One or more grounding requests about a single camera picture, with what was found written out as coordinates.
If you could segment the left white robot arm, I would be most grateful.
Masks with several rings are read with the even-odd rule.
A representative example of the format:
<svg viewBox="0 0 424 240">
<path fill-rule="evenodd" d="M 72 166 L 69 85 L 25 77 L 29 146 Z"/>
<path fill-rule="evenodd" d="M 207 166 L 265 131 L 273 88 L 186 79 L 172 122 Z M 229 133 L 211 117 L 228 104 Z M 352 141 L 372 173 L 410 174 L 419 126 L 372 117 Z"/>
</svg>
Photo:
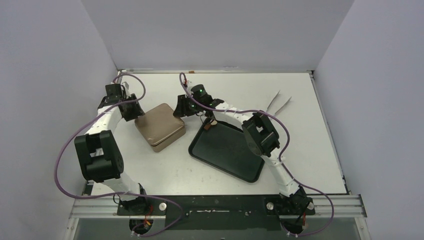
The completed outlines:
<svg viewBox="0 0 424 240">
<path fill-rule="evenodd" d="M 86 180 L 118 193 L 121 214 L 145 215 L 150 210 L 146 191 L 125 173 L 124 159 L 113 135 L 120 120 L 130 122 L 145 113 L 126 82 L 108 84 L 105 90 L 98 118 L 85 134 L 74 139 L 81 172 Z"/>
</svg>

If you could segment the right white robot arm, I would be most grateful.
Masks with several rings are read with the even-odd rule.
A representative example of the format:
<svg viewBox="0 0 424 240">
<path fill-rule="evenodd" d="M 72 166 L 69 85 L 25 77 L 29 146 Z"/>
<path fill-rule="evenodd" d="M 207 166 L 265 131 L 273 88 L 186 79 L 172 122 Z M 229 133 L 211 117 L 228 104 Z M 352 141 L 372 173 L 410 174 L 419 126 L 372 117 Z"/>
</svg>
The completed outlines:
<svg viewBox="0 0 424 240">
<path fill-rule="evenodd" d="M 203 112 L 215 121 L 241 129 L 249 150 L 261 157 L 270 167 L 278 193 L 283 199 L 284 210 L 289 214 L 301 216 L 315 213 L 312 198 L 295 182 L 279 158 L 279 133 L 269 114 L 261 110 L 241 110 L 224 100 L 212 98 L 202 84 L 188 88 L 187 84 L 182 83 L 182 87 L 185 93 L 177 97 L 175 116 L 186 117 Z"/>
</svg>

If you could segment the metal tongs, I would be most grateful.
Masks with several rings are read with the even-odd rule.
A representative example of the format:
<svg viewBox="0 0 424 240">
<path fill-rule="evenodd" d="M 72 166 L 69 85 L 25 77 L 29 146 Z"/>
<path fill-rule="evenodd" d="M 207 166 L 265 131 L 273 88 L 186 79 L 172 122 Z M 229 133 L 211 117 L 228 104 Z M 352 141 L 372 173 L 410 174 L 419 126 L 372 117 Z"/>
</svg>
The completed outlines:
<svg viewBox="0 0 424 240">
<path fill-rule="evenodd" d="M 268 103 L 265 112 L 277 117 L 289 105 L 292 96 L 284 95 L 279 89 Z"/>
</svg>

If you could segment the gold chocolate box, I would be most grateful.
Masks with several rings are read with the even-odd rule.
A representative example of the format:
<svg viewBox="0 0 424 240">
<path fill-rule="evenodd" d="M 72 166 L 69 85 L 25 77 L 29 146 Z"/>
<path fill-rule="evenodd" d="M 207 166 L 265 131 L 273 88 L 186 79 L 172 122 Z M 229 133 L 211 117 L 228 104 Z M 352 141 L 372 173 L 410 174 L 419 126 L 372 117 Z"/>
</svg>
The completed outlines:
<svg viewBox="0 0 424 240">
<path fill-rule="evenodd" d="M 183 127 L 172 134 L 154 134 L 148 139 L 148 143 L 155 153 L 159 153 L 186 133 Z"/>
</svg>

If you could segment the brown box lid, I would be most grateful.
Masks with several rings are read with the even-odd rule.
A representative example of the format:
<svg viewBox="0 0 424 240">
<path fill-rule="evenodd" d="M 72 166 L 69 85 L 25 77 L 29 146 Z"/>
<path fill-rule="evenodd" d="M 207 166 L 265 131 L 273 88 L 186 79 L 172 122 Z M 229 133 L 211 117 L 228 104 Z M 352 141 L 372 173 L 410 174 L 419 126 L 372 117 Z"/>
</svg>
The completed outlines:
<svg viewBox="0 0 424 240">
<path fill-rule="evenodd" d="M 185 128 L 185 122 L 173 116 L 173 112 L 168 104 L 161 103 L 147 111 L 145 115 L 138 117 L 134 124 L 148 143 L 149 138 L 155 134 L 169 135 Z"/>
</svg>

